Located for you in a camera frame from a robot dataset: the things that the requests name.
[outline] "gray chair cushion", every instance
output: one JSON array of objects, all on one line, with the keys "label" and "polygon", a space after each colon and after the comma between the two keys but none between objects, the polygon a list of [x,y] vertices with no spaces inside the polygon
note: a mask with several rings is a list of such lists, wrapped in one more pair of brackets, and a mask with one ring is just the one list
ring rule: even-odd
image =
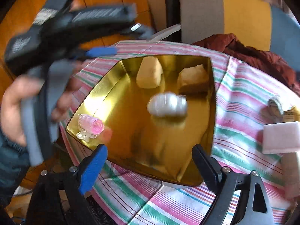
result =
[{"label": "gray chair cushion", "polygon": [[223,0],[180,0],[180,14],[183,43],[224,33]]}]

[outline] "white sponge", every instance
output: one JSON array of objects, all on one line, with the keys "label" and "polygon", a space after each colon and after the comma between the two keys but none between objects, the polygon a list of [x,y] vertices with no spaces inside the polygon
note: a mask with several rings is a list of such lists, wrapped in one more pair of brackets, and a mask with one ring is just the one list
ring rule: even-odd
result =
[{"label": "white sponge", "polygon": [[263,128],[262,153],[300,151],[300,122],[268,124]]}]

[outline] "red jacket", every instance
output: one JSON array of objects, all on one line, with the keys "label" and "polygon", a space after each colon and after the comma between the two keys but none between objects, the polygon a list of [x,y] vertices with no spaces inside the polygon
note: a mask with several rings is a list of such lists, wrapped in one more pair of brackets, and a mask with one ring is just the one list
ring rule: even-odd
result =
[{"label": "red jacket", "polygon": [[193,45],[223,52],[244,61],[269,74],[300,96],[300,84],[296,79],[295,71],[282,57],[273,52],[260,51],[251,46],[245,47],[234,34],[212,35]]}]

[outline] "golden tin box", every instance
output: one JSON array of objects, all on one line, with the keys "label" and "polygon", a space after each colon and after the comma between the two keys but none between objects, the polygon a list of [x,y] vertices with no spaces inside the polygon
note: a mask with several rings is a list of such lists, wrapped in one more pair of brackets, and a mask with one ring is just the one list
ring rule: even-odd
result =
[{"label": "golden tin box", "polygon": [[[177,185],[197,186],[202,178],[192,160],[192,147],[201,144],[210,154],[215,127],[216,96],[209,58],[190,55],[156,55],[163,68],[161,84],[141,89],[136,76],[143,57],[119,61],[92,89],[74,113],[66,131],[94,150],[99,138],[88,143],[78,139],[78,116],[89,114],[101,119],[112,136],[103,143],[108,160],[146,177]],[[209,75],[209,90],[187,95],[187,117],[162,121],[150,116],[147,103],[160,92],[178,94],[177,78],[183,68],[203,64]]]}]

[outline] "peeled potato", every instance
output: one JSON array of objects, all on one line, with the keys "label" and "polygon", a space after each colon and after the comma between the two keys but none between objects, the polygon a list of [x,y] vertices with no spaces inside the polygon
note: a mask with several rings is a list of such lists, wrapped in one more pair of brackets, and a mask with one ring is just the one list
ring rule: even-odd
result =
[{"label": "peeled potato", "polygon": [[136,76],[140,88],[153,89],[160,85],[163,69],[156,57],[145,57]]},{"label": "peeled potato", "polygon": [[180,94],[206,92],[209,87],[209,78],[203,65],[184,68],[179,73],[177,87]]}]

